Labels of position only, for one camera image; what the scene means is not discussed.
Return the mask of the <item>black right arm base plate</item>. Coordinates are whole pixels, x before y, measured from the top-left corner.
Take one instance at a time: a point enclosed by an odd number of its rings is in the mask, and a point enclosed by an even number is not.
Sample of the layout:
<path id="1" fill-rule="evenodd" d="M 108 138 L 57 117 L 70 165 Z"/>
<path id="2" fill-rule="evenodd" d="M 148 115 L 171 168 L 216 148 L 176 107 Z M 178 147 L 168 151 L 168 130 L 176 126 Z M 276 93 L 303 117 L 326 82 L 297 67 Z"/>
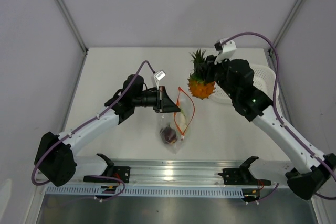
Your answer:
<path id="1" fill-rule="evenodd" d="M 223 168 L 218 176 L 223 178 L 225 185 L 237 186 L 270 186 L 271 181 L 266 179 L 256 179 L 248 169 L 244 168 Z"/>

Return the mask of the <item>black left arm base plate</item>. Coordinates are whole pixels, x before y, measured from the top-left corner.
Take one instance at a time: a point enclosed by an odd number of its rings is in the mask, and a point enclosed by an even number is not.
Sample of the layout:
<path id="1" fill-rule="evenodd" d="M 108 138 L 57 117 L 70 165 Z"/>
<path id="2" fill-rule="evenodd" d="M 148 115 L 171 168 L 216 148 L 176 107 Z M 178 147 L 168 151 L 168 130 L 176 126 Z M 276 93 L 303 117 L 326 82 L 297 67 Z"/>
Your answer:
<path id="1" fill-rule="evenodd" d="M 118 183 L 118 180 L 123 181 L 125 184 L 129 182 L 131 174 L 131 167 L 129 166 L 114 166 L 107 167 L 102 175 L 86 175 L 83 181 L 86 183 Z"/>

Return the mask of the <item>toy pineapple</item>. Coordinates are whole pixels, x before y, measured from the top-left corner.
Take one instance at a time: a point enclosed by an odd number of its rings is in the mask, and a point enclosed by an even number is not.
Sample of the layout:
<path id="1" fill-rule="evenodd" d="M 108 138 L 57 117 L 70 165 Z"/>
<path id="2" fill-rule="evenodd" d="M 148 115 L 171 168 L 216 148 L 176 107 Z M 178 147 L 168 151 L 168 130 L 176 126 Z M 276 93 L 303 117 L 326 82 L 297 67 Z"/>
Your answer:
<path id="1" fill-rule="evenodd" d="M 209 82 L 206 80 L 205 70 L 203 64 L 206 58 L 204 57 L 206 50 L 201 48 L 195 52 L 191 52 L 193 72 L 188 78 L 188 89 L 193 97 L 204 100 L 208 99 L 215 91 L 215 82 Z"/>

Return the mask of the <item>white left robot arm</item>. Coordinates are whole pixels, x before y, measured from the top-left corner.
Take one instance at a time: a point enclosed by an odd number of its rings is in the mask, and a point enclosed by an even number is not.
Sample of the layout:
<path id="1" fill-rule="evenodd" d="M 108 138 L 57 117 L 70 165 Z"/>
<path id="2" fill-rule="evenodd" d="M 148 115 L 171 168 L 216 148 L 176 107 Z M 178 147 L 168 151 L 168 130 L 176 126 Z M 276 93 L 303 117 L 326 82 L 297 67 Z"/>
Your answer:
<path id="1" fill-rule="evenodd" d="M 143 86 L 142 76 L 130 75 L 96 116 L 73 130 L 44 134 L 34 160 L 36 169 L 57 187 L 75 177 L 81 177 L 87 183 L 121 183 L 118 169 L 107 156 L 98 153 L 93 157 L 80 158 L 77 154 L 106 130 L 132 116 L 137 107 L 151 107 L 156 113 L 180 111 L 164 86 L 149 89 Z"/>

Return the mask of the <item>white toy garlic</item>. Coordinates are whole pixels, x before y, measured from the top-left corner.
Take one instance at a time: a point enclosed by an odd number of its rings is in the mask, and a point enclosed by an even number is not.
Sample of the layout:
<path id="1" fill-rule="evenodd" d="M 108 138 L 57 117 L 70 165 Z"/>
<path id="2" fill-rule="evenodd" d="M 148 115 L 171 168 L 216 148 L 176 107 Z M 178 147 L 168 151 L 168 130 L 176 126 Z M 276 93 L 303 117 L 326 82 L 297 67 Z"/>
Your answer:
<path id="1" fill-rule="evenodd" d="M 176 116 L 176 123 L 178 128 L 180 129 L 180 131 L 183 133 L 186 128 L 187 128 L 187 117 L 184 113 L 180 112 L 177 116 Z"/>

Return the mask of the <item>dark red toy apple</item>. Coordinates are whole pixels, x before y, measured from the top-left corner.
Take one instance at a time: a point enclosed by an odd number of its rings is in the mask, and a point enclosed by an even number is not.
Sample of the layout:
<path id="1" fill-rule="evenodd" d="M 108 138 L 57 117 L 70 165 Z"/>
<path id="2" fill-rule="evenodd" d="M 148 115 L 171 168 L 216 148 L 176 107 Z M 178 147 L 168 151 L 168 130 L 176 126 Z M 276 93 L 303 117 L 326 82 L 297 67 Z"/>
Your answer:
<path id="1" fill-rule="evenodd" d="M 169 126 L 160 129 L 160 137 L 165 144 L 173 144 L 177 141 L 176 131 Z"/>

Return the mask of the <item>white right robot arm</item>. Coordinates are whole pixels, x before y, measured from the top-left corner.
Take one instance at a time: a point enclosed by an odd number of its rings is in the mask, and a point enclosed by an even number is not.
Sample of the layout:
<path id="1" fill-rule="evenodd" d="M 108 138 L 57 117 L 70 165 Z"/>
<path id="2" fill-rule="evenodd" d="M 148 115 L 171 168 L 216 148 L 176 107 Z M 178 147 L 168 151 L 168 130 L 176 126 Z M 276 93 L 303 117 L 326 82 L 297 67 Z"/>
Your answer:
<path id="1" fill-rule="evenodd" d="M 335 177 L 335 154 L 317 149 L 277 112 L 276 102 L 254 86 L 254 71 L 247 60 L 210 55 L 205 71 L 207 80 L 215 81 L 229 96 L 235 111 L 264 131 L 290 159 L 291 169 L 279 178 L 277 164 L 272 163 L 270 180 L 285 182 L 295 195 L 309 200 Z"/>

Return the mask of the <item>clear zip bag orange zipper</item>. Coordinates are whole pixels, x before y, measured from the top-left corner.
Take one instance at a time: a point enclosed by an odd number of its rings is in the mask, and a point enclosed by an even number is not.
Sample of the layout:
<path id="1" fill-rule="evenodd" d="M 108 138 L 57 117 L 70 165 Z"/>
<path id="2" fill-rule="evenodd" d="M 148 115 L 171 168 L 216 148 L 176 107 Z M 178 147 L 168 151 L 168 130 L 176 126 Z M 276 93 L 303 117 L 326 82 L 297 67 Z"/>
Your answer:
<path id="1" fill-rule="evenodd" d="M 159 114 L 156 128 L 159 141 L 172 154 L 177 154 L 187 142 L 195 116 L 195 104 L 190 95 L 181 87 L 178 92 L 176 105 L 180 112 Z"/>

